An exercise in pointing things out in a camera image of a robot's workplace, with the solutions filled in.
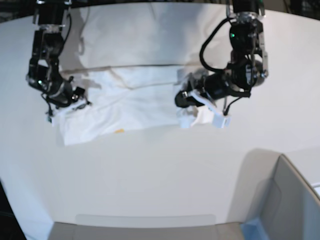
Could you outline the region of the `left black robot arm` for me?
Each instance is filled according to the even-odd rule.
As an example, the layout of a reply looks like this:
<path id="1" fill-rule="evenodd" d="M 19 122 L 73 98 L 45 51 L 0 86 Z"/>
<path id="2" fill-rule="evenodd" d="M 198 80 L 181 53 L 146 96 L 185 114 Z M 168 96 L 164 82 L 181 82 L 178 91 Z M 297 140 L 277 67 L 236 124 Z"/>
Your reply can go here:
<path id="1" fill-rule="evenodd" d="M 269 76 L 268 53 L 265 46 L 265 16 L 262 0 L 226 1 L 226 17 L 216 26 L 199 51 L 201 68 L 186 75 L 186 82 L 174 98 L 177 107 L 215 106 L 224 102 L 222 115 L 226 117 L 231 105 L 251 97 L 254 87 L 262 85 Z M 224 68 L 210 66 L 205 60 L 205 50 L 220 28 L 230 24 L 229 41 L 232 47 L 230 61 Z"/>

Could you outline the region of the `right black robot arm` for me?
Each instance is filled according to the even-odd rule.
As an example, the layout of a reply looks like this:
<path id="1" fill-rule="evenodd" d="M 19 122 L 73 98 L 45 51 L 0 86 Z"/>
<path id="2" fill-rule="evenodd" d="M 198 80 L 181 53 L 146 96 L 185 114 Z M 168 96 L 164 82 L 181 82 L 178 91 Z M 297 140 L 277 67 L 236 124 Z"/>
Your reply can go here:
<path id="1" fill-rule="evenodd" d="M 62 77 L 59 71 L 60 55 L 67 37 L 63 37 L 65 20 L 71 19 L 71 0 L 37 0 L 33 23 L 38 25 L 34 32 L 32 53 L 29 60 L 26 81 L 30 87 L 41 93 L 48 110 L 49 121 L 69 111 L 76 111 L 90 105 L 86 90 L 73 86 L 73 76 Z"/>

